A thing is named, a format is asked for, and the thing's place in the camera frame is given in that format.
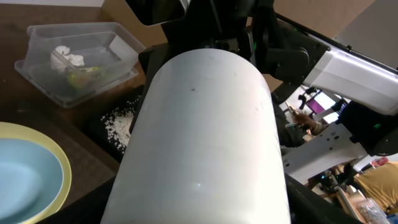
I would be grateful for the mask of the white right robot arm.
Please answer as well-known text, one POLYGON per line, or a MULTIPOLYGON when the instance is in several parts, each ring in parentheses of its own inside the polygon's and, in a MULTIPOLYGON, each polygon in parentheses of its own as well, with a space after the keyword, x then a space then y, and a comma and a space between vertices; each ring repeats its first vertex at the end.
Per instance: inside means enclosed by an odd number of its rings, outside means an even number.
POLYGON ((306 85, 350 100, 338 122, 372 156, 397 153, 397 70, 294 22, 272 9, 251 23, 253 56, 262 73, 282 81, 284 102, 306 85))

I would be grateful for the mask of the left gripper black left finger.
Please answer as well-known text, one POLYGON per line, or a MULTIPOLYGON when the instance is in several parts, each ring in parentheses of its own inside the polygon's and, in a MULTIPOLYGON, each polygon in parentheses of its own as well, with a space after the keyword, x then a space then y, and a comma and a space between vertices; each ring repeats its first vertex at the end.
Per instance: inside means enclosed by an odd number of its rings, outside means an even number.
POLYGON ((109 179, 64 209, 41 220, 38 224, 97 224, 100 223, 115 177, 109 179))

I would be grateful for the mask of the green yellow snack wrapper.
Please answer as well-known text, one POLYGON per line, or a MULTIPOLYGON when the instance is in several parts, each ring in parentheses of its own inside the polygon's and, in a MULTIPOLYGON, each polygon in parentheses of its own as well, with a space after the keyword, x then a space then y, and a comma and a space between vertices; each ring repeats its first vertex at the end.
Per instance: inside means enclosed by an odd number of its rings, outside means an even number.
POLYGON ((90 83, 103 79, 106 75, 106 70, 102 67, 80 68, 77 72, 69 73, 67 80, 72 87, 80 89, 90 83))

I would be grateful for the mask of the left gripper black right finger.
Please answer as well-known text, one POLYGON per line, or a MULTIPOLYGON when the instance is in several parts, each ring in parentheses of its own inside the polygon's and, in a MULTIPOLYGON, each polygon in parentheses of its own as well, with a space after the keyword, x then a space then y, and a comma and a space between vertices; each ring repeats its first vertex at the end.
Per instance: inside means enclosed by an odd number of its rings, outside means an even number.
POLYGON ((284 174, 293 224, 361 224, 342 209, 334 207, 315 192, 284 174))

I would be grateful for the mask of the white cup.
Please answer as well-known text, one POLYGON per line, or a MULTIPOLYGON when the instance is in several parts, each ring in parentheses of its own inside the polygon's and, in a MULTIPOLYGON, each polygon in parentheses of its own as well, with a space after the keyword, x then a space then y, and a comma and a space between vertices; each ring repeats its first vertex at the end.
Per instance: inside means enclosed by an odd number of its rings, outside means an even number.
POLYGON ((242 57, 197 49, 155 74, 102 223, 289 223, 265 79, 242 57))

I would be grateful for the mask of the pile of rice scraps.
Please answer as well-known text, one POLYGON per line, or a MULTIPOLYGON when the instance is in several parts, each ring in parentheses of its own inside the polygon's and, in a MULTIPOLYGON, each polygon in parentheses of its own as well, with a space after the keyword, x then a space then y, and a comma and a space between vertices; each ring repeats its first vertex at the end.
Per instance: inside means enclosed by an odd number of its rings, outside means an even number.
POLYGON ((117 106, 105 115, 100 121, 104 121, 106 140, 124 154, 130 140, 130 125, 136 113, 136 106, 139 99, 127 100, 121 106, 117 106))

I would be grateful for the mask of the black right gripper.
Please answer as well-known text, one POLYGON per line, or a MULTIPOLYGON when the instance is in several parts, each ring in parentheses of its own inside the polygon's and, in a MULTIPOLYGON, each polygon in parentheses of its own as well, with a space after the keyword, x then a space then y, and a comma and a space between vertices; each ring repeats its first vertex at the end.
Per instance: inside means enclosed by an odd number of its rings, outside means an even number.
POLYGON ((248 16, 252 18, 256 67, 282 82, 271 92, 273 102, 282 103, 304 83, 330 48, 278 20, 274 12, 249 12, 248 16))

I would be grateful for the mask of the white napkin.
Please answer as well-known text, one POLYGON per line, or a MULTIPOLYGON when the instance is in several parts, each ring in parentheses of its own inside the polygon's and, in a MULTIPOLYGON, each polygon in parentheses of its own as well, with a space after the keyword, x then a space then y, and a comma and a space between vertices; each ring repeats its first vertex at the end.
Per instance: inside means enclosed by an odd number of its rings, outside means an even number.
POLYGON ((84 57, 82 55, 71 54, 69 47, 64 45, 55 47, 50 55, 51 69, 63 73, 68 67, 67 62, 75 67, 82 67, 85 65, 84 57))

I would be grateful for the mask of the light blue bowl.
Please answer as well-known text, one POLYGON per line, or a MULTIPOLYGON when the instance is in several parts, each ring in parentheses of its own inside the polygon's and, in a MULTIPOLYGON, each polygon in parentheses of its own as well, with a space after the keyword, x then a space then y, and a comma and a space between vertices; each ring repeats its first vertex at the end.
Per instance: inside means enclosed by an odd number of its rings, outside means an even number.
POLYGON ((1 223, 22 223, 48 208, 63 184, 61 163, 48 149, 1 139, 1 223))

